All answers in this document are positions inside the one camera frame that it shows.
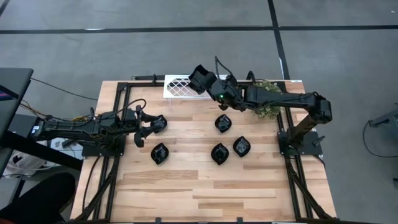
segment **wooden table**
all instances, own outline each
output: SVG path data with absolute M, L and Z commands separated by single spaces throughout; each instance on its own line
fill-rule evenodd
M 289 92 L 304 92 L 301 81 L 285 83 Z M 103 82 L 96 113 L 112 111 L 116 85 L 117 82 Z M 169 109 L 162 93 L 163 87 L 131 89 L 130 101 L 146 99 L 144 111 L 163 114 L 168 127 L 162 133 L 150 135 L 143 148 L 135 146 L 133 134 L 127 137 L 119 165 L 112 222 L 154 222 L 155 217 L 164 222 L 235 222 L 236 217 L 247 222 L 295 220 L 284 158 L 279 154 L 276 119 L 259 119 L 252 111 L 221 111 L 212 100 L 172 100 Z M 233 125 L 227 133 L 218 134 L 214 122 L 224 113 Z M 292 109 L 294 123 L 306 114 L 305 110 Z M 251 143 L 251 151 L 243 158 L 232 147 L 240 136 Z M 170 155 L 157 166 L 150 152 L 160 142 L 168 147 Z M 210 152 L 220 142 L 228 148 L 229 158 L 218 166 Z M 81 213 L 83 193 L 95 159 L 84 161 L 71 218 Z M 309 191 L 326 212 L 335 216 L 323 165 L 313 156 L 302 156 L 302 160 Z M 94 169 L 86 206 L 97 191 L 101 166 L 102 159 Z M 299 189 L 297 192 L 304 217 L 302 195 Z M 107 199 L 105 193 L 100 218 L 104 217 Z

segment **green plant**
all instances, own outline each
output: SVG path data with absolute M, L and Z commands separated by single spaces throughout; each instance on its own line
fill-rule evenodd
M 279 93 L 281 92 L 280 88 L 276 85 L 276 83 L 271 83 L 268 80 L 264 80 L 263 82 L 259 82 L 254 84 L 258 87 L 264 88 L 265 90 L 274 92 L 274 93 Z M 263 108 L 259 108 L 256 110 L 253 110 L 259 118 L 265 118 L 268 117 L 270 119 L 275 118 L 280 111 L 280 107 L 278 106 L 266 106 Z

